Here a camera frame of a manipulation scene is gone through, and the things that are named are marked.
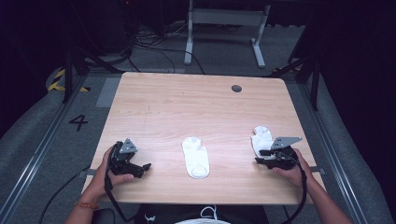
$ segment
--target metal stand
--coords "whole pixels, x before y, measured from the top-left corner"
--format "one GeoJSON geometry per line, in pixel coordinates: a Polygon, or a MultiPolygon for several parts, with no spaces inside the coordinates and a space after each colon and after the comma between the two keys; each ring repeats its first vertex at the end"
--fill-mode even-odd
{"type": "Polygon", "coordinates": [[[189,36],[187,38],[186,55],[184,64],[191,64],[191,54],[193,45],[192,26],[194,23],[207,24],[232,24],[259,26],[256,38],[251,39],[251,45],[256,56],[257,64],[260,68],[265,67],[265,62],[260,49],[262,32],[267,22],[270,6],[266,6],[264,11],[243,11],[243,10],[224,10],[193,8],[193,0],[189,6],[189,36]]]}
{"type": "Polygon", "coordinates": [[[311,84],[311,104],[314,107],[314,110],[317,111],[318,85],[320,74],[320,62],[317,56],[309,56],[299,59],[296,62],[291,63],[284,68],[277,70],[276,72],[273,72],[270,76],[267,77],[280,77],[300,65],[303,66],[301,67],[300,72],[297,74],[296,81],[297,83],[305,83],[309,79],[311,74],[313,75],[311,84]]]}
{"type": "Polygon", "coordinates": [[[65,70],[65,91],[64,91],[64,101],[66,103],[70,98],[73,92],[73,67],[76,69],[79,76],[87,76],[90,72],[90,68],[88,67],[85,59],[89,58],[100,66],[104,67],[107,71],[120,74],[124,73],[124,71],[119,70],[118,68],[113,67],[107,62],[103,61],[97,56],[91,55],[89,52],[84,49],[78,47],[72,47],[68,49],[66,53],[66,60],[64,65],[65,70]]]}

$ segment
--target white cloth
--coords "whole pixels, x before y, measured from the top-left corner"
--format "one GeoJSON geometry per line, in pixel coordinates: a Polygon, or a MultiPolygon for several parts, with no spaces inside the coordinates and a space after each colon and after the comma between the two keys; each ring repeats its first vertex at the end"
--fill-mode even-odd
{"type": "Polygon", "coordinates": [[[209,158],[206,147],[201,146],[201,139],[187,137],[181,145],[187,173],[195,179],[206,178],[209,175],[209,158]]]}
{"type": "Polygon", "coordinates": [[[274,143],[270,131],[263,126],[257,126],[254,129],[254,133],[255,135],[251,136],[251,144],[253,145],[253,149],[257,157],[265,158],[266,160],[274,159],[275,158],[274,155],[272,156],[260,155],[260,150],[270,150],[271,145],[274,143]]]}

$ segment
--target clothing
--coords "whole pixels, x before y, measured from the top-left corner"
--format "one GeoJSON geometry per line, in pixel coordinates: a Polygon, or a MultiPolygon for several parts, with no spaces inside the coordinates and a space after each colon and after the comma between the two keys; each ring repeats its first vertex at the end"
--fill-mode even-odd
{"type": "Polygon", "coordinates": [[[141,204],[134,220],[135,224],[180,224],[207,223],[193,222],[192,219],[212,219],[236,224],[267,224],[268,218],[261,205],[205,205],[205,204],[141,204]]]}

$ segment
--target round hole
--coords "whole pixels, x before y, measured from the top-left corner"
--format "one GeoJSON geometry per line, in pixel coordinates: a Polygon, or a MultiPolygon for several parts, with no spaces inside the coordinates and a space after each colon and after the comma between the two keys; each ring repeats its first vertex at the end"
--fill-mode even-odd
{"type": "Polygon", "coordinates": [[[231,86],[231,90],[233,90],[234,92],[240,92],[242,90],[242,87],[238,85],[233,85],[231,86]]]}

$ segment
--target person's left hand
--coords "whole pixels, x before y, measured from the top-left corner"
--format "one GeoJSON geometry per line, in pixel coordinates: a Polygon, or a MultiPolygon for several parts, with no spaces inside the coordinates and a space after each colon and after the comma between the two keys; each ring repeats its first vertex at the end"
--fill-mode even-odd
{"type": "MultiPolygon", "coordinates": [[[[102,163],[96,170],[95,176],[93,177],[90,185],[85,189],[84,194],[89,194],[90,197],[97,199],[102,195],[105,195],[105,175],[106,175],[106,167],[108,156],[111,152],[111,148],[109,148],[102,160],[102,163]]],[[[114,175],[111,170],[108,172],[108,176],[111,179],[111,183],[113,186],[117,186],[119,184],[131,181],[134,179],[133,175],[114,175]]]]}

